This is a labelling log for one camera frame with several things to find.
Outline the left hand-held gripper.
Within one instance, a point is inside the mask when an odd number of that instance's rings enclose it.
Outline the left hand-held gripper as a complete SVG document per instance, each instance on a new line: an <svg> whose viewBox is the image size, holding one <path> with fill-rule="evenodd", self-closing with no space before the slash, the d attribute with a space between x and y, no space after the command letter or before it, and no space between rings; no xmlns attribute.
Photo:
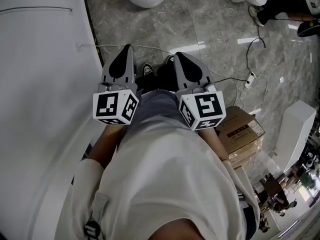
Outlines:
<svg viewBox="0 0 320 240"><path fill-rule="evenodd" d="M103 81L93 94L93 118L110 126L130 125L139 104L131 44L126 44L112 57Z"/></svg>

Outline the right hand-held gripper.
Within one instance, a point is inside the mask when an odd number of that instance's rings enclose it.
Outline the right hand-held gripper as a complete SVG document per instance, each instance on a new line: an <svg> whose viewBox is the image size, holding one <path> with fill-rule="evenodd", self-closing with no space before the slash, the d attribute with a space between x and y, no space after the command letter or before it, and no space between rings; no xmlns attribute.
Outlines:
<svg viewBox="0 0 320 240"><path fill-rule="evenodd" d="M196 57L177 52L173 58L178 110L192 131L217 127L226 117L223 93L212 83L208 67Z"/></svg>

